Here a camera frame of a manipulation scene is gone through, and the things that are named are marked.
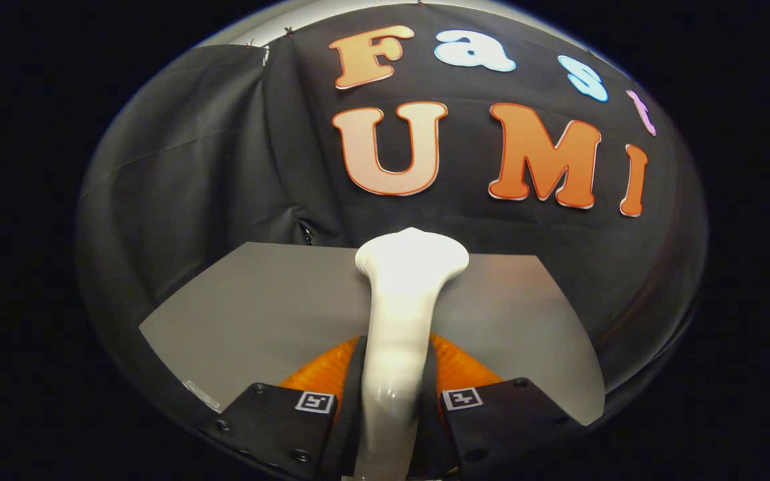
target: black screw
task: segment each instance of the black screw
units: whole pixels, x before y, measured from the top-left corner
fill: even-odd
[[[482,462],[482,460],[485,460],[486,457],[489,456],[489,451],[486,450],[473,450],[470,451],[468,454],[465,454],[465,460],[467,462]]]
[[[300,463],[306,463],[311,460],[311,454],[308,454],[308,451],[305,450],[294,450],[293,453],[290,453],[290,456]]]

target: white object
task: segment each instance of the white object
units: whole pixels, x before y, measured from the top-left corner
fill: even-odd
[[[458,241],[407,228],[373,238],[355,266],[370,278],[370,328],[361,380],[362,435],[355,479],[406,479],[436,298],[468,266]]]

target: orange letter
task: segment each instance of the orange letter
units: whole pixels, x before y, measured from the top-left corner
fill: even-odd
[[[641,196],[644,194],[644,171],[647,167],[647,154],[638,146],[626,146],[629,155],[629,189],[626,197],[620,202],[620,213],[624,216],[637,217],[641,215]]]
[[[393,37],[398,39],[410,39],[415,32],[403,25],[379,28],[365,31],[358,35],[335,40],[329,45],[330,49],[337,49],[340,55],[340,66],[343,74],[334,80],[334,86],[340,89],[353,88],[387,79],[394,74],[394,67],[379,65],[377,55],[385,55],[388,60],[397,60],[403,57],[403,47]],[[373,39],[379,39],[379,43],[373,45]]]
[[[379,195],[412,195],[428,188],[438,176],[438,121],[446,115],[447,107],[438,102],[397,107],[397,116],[409,122],[412,163],[403,172],[388,172],[376,154],[376,124],[382,121],[382,110],[363,107],[340,112],[332,125],[340,129],[349,178]]]
[[[489,195],[525,200],[531,192],[525,183],[528,164],[539,200],[546,200],[565,174],[563,186],[557,190],[558,203],[580,209],[593,206],[596,146],[602,142],[602,134],[595,127],[573,120],[553,146],[534,110],[519,104],[495,104],[489,111],[504,128],[501,174],[489,183]]]

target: white plastic handle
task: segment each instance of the white plastic handle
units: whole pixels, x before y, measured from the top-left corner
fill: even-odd
[[[406,479],[436,298],[468,266],[458,241],[407,228],[373,238],[355,266],[370,278],[370,328],[361,380],[362,435],[355,479]]]

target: pink letter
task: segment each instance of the pink letter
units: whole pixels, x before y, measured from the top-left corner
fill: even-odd
[[[647,112],[650,110],[647,110],[647,106],[641,102],[638,94],[635,94],[634,91],[627,90],[626,94],[629,94],[629,97],[635,101],[635,106],[638,107],[638,113],[641,115],[641,120],[644,121],[644,125],[647,128],[647,131],[650,132],[650,134],[653,134],[653,137],[655,137],[655,125],[650,122],[650,116],[647,116]]]

